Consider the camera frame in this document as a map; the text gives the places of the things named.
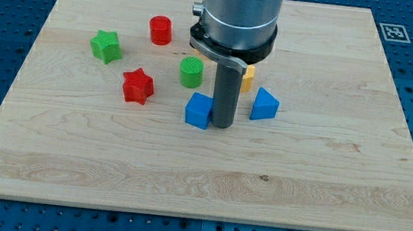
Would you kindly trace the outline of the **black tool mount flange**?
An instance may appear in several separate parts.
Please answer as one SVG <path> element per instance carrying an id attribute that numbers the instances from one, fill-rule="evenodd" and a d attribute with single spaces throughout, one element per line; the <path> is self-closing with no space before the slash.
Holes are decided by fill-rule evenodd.
<path id="1" fill-rule="evenodd" d="M 244 74 L 247 66 L 264 60 L 272 51 L 278 35 L 277 17 L 253 25 L 259 15 L 229 11 L 233 22 L 216 18 L 204 2 L 192 8 L 198 22 L 190 28 L 190 46 L 221 67 Z"/>

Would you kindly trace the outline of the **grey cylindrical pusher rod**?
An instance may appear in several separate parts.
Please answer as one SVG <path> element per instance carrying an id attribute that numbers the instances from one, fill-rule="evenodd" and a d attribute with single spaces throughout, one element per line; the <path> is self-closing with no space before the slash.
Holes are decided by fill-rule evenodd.
<path id="1" fill-rule="evenodd" d="M 226 129 L 233 124 L 241 84 L 241 72 L 217 64 L 211 122 L 218 129 Z"/>

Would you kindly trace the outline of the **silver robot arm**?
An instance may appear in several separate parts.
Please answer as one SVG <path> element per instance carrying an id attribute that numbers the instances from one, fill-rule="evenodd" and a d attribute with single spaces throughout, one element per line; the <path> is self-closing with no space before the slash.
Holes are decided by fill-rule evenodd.
<path id="1" fill-rule="evenodd" d="M 202 0 L 193 4 L 198 22 L 190 46 L 216 63 L 211 122 L 218 129 L 234 121 L 248 66 L 271 53 L 283 0 Z"/>

